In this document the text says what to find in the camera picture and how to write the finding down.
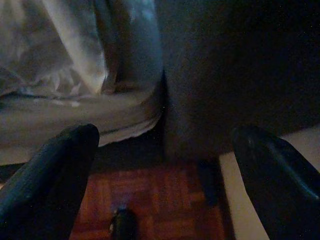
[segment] dark fabric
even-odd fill
[[[207,161],[197,163],[199,181],[204,192],[206,203],[213,207],[218,204],[217,183],[215,182],[216,169]]]
[[[320,1],[155,2],[167,157],[231,151],[243,124],[282,135],[320,123]]]
[[[288,142],[258,127],[237,128],[232,141],[246,192],[270,239],[320,239],[320,173]]]
[[[92,124],[44,144],[0,191],[0,239],[67,240],[98,144]]]

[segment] dark object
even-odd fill
[[[235,129],[232,142],[246,192],[269,238],[320,239],[317,170],[288,142],[258,127]]]
[[[136,215],[129,209],[118,209],[111,220],[112,240],[136,240],[138,223]]]
[[[98,143],[88,124],[44,144],[0,191],[0,239],[67,240]]]
[[[213,169],[213,166],[205,160],[199,161],[197,164],[197,172],[206,203],[211,207],[217,205],[218,197],[214,179],[215,170]]]
[[[0,183],[6,183],[23,165],[24,163],[0,166]]]

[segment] white wall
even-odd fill
[[[292,144],[320,172],[320,125],[282,137]],[[219,157],[226,196],[237,240],[268,240],[246,193],[233,152]]]

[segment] wooden floor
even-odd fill
[[[208,207],[196,166],[184,164],[89,177],[70,240],[108,240],[118,207],[132,209],[140,240],[224,240],[219,206]]]

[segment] mattress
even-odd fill
[[[0,98],[0,165],[27,162],[46,140],[69,126],[96,125],[100,146],[139,136],[161,117],[161,89],[158,82],[80,99],[6,95]]]

